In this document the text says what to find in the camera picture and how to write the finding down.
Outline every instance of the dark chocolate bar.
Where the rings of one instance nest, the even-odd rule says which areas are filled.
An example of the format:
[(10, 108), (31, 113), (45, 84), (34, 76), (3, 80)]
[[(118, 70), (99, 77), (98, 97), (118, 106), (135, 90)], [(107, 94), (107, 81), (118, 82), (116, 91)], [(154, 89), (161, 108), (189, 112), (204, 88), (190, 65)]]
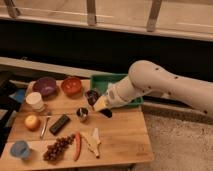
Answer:
[(56, 135), (69, 121), (70, 118), (64, 114), (49, 128), (49, 131)]

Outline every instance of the bowl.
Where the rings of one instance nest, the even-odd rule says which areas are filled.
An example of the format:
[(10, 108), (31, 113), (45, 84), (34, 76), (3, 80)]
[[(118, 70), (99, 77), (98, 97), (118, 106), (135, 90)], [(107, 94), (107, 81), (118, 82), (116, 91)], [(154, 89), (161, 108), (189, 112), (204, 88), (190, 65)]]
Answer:
[(52, 77), (42, 77), (33, 85), (33, 91), (39, 92), (42, 97), (53, 94), (57, 89), (56, 80)]
[(78, 77), (68, 77), (61, 83), (61, 89), (69, 96), (78, 94), (82, 89), (81, 80)]

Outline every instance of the green tray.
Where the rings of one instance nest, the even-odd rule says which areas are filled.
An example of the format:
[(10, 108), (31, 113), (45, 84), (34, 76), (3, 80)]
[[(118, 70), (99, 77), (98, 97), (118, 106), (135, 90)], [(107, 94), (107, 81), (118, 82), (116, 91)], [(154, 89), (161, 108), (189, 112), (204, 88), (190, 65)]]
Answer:
[[(106, 74), (92, 75), (90, 78), (90, 89), (95, 89), (100, 93), (105, 93), (109, 83), (115, 83), (123, 79), (127, 74)], [(143, 103), (143, 98), (138, 97), (132, 100), (127, 107), (136, 107)]]

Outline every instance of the wooden cutting board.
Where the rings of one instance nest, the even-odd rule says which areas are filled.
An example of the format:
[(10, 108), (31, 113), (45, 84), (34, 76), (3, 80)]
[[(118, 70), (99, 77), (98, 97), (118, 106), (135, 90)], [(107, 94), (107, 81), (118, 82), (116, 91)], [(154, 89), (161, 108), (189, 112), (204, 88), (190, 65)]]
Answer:
[[(22, 104), (0, 159), (1, 170), (104, 166), (150, 162), (153, 160), (150, 140), (140, 107), (113, 109), (113, 117), (107, 118), (103, 114), (94, 112), (83, 95), (75, 98), (67, 97), (61, 90), (60, 84), (61, 81), (57, 81), (57, 93), (44, 99), (45, 105), (52, 110), (53, 115), (48, 122), (47, 131), (42, 140), (40, 140), (39, 135), (45, 121), (44, 113), (35, 113), (25, 102)], [(83, 92), (89, 90), (89, 80), (82, 80), (82, 84), (84, 87)], [(32, 85), (33, 82), (30, 83), (26, 94), (32, 91)], [(79, 107), (86, 107), (89, 110), (89, 118), (85, 123), (81, 123), (75, 114)], [(38, 115), (42, 121), (39, 130), (35, 132), (28, 131), (23, 124), (25, 117), (29, 114)], [(67, 114), (71, 122), (57, 136), (53, 136), (48, 128), (62, 114)], [(75, 142), (64, 152), (61, 160), (54, 163), (43, 161), (42, 155), (46, 151), (47, 145), (53, 144), (57, 137), (65, 137), (75, 131), (92, 133), (94, 128), (99, 129), (101, 139), (99, 159), (95, 158), (94, 154), (88, 150), (86, 142), (82, 141), (81, 155), (76, 162), (72, 160), (75, 153)], [(27, 160), (20, 160), (10, 155), (10, 148), (17, 140), (28, 142), (32, 153)]]

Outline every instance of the grapes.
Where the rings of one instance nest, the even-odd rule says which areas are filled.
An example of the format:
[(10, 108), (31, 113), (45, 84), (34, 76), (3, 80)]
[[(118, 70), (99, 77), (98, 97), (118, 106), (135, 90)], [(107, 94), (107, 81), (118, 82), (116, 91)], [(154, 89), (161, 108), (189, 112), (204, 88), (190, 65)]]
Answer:
[(68, 136), (66, 138), (57, 138), (53, 145), (47, 146), (47, 151), (43, 154), (43, 160), (45, 161), (55, 161), (62, 153), (73, 143), (75, 135)]

